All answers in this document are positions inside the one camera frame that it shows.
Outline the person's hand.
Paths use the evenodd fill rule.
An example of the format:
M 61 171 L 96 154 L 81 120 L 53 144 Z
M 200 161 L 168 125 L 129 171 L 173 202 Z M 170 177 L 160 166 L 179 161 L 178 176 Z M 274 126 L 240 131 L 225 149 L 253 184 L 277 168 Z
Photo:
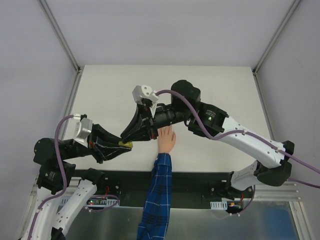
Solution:
M 166 126 L 158 129 L 158 152 L 160 154 L 169 154 L 176 144 L 176 134 L 172 126 Z

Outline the blue plaid sleeve forearm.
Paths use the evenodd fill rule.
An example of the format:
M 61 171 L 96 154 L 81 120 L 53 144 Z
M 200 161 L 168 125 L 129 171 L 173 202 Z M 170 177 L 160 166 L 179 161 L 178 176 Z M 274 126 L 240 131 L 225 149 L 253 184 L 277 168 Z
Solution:
M 137 228 L 138 240 L 163 240 L 166 237 L 172 205 L 172 160 L 159 153 L 151 171 L 151 182 Z

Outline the yellow nail polish bottle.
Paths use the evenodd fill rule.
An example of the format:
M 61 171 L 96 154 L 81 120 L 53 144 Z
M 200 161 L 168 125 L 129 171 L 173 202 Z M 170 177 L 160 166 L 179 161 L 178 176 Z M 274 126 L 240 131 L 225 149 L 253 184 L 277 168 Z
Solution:
M 133 143 L 132 142 L 123 143 L 122 141 L 119 141 L 118 145 L 126 147 L 126 148 L 131 148 L 131 149 L 133 148 Z

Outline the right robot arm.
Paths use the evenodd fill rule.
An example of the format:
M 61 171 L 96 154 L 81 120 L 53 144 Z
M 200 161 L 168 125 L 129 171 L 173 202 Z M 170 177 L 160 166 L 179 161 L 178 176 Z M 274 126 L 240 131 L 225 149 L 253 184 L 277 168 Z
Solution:
M 124 143 L 155 140 L 160 128 L 183 122 L 194 135 L 228 144 L 255 159 L 229 174 L 224 187 L 228 196 L 237 197 L 258 184 L 279 187 L 291 176 L 288 160 L 294 152 L 293 142 L 277 142 L 251 132 L 226 111 L 202 102 L 200 89 L 187 80 L 158 92 L 137 85 L 132 95 L 136 111 L 120 135 Z

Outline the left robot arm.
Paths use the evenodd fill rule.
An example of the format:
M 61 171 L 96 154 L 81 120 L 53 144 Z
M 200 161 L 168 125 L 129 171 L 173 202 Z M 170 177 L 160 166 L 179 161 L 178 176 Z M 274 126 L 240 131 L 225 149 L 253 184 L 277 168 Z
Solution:
M 78 213 L 93 199 L 93 204 L 111 198 L 119 204 L 118 184 L 108 183 L 106 175 L 89 168 L 82 174 L 76 190 L 59 208 L 75 174 L 76 165 L 67 160 L 92 156 L 97 163 L 112 160 L 132 150 L 131 142 L 106 131 L 84 118 L 75 125 L 71 139 L 42 138 L 34 146 L 33 161 L 40 165 L 36 181 L 36 201 L 23 240 L 64 240 Z

